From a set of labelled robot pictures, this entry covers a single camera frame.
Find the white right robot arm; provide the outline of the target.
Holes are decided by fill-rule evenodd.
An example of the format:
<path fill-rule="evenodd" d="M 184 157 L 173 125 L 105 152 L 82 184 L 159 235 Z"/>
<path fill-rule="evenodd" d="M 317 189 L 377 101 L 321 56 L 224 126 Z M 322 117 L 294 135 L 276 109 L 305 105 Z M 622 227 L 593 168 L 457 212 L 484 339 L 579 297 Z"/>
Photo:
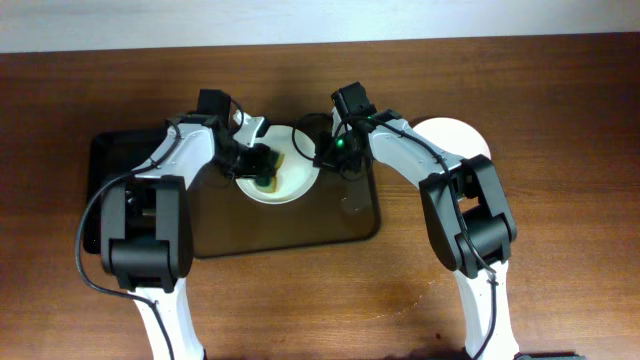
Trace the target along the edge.
<path fill-rule="evenodd" d="M 486 142 L 454 121 L 434 138 L 392 110 L 355 115 L 333 110 L 330 141 L 315 159 L 349 168 L 367 156 L 389 166 L 420 193 L 430 246 L 455 277 L 471 359 L 514 359 L 520 347 L 511 325 L 506 278 L 517 229 Z"/>

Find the white plate front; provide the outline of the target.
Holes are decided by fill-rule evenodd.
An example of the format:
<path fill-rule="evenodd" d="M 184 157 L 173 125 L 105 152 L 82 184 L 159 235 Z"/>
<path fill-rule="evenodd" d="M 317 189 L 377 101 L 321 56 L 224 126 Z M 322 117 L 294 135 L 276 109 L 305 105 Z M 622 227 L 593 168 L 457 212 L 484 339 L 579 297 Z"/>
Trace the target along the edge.
<path fill-rule="evenodd" d="M 413 130 L 437 147 L 464 158 L 491 152 L 484 137 L 471 125 L 448 117 L 436 117 L 419 122 Z"/>

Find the white plate back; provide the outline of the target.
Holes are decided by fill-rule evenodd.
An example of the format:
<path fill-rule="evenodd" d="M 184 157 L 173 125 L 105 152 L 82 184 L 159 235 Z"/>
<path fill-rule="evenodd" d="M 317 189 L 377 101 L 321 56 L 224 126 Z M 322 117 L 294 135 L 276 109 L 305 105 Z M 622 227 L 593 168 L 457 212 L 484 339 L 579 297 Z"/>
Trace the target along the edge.
<path fill-rule="evenodd" d="M 252 179 L 236 180 L 240 190 L 249 198 L 268 205 L 281 205 L 300 198 L 315 183 L 319 169 L 297 151 L 299 149 L 312 157 L 315 155 L 315 143 L 300 130 L 295 132 L 295 141 L 292 141 L 292 130 L 290 126 L 272 125 L 263 137 L 256 140 L 284 158 L 275 180 L 271 182 L 273 191 L 262 191 Z"/>

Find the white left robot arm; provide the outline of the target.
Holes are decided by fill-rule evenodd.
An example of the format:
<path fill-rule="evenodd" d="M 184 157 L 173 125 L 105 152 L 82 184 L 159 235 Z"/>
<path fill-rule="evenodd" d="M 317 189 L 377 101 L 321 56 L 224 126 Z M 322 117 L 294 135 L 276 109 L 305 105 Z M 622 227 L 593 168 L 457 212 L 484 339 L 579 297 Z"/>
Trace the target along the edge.
<path fill-rule="evenodd" d="M 140 165 L 97 190 L 101 261 L 133 301 L 156 359 L 203 359 L 186 277 L 194 259 L 187 191 L 208 165 L 236 177 L 273 174 L 275 154 L 258 144 L 269 122 L 243 111 L 191 113 L 170 120 L 159 146 Z"/>

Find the green yellow sponge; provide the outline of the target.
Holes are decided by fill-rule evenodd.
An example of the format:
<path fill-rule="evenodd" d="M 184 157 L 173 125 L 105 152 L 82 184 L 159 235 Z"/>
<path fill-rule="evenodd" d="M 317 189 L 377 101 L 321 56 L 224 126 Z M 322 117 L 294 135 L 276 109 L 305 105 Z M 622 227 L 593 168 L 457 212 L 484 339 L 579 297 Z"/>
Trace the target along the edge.
<path fill-rule="evenodd" d="M 254 179 L 254 185 L 263 193 L 274 193 L 277 188 L 277 171 L 284 162 L 284 155 L 277 151 L 270 151 L 267 156 L 267 173 Z"/>

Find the white plate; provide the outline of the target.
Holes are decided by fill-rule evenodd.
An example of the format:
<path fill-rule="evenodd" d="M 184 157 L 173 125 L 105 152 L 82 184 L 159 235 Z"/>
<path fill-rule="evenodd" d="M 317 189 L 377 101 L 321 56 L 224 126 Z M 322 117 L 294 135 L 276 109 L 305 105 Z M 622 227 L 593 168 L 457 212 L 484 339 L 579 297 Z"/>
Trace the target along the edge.
<path fill-rule="evenodd" d="M 437 147 L 464 158 L 491 152 L 484 137 L 471 125 L 448 117 L 436 117 L 419 122 L 413 130 Z"/>
<path fill-rule="evenodd" d="M 292 141 L 292 130 L 290 126 L 272 125 L 263 137 L 256 140 L 284 158 L 275 180 L 271 182 L 273 191 L 262 191 L 252 179 L 236 180 L 240 190 L 249 198 L 268 205 L 281 205 L 300 198 L 315 183 L 319 169 L 297 151 L 299 149 L 312 157 L 315 155 L 315 143 L 300 130 L 295 132 L 295 141 Z"/>

